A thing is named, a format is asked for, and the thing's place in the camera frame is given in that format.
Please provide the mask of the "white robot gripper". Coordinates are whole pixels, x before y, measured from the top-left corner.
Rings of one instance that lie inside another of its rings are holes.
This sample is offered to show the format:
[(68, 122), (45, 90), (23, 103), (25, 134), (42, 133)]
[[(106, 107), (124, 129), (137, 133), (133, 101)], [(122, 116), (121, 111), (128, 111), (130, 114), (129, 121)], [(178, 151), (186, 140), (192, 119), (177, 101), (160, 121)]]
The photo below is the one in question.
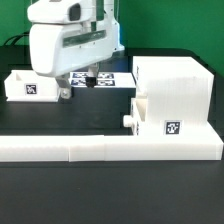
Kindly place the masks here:
[[(119, 24), (108, 16), (98, 23), (96, 31), (85, 32), (80, 23), (34, 24), (30, 31), (32, 68), (38, 75), (57, 77), (63, 99), (71, 98), (71, 84), (67, 76), (61, 75), (109, 59), (119, 50)], [(88, 88), (97, 85), (98, 73), (98, 65), (88, 68)]]

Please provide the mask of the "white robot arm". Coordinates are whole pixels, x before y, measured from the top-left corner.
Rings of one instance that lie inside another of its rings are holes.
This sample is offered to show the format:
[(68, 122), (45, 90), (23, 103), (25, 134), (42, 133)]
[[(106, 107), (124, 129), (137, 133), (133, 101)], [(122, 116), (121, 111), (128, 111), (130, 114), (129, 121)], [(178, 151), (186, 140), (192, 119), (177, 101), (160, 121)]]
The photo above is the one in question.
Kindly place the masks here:
[(99, 63), (122, 52), (114, 0), (38, 0), (27, 10), (33, 70), (53, 77), (61, 97), (71, 97), (69, 75), (86, 67), (86, 85), (97, 83)]

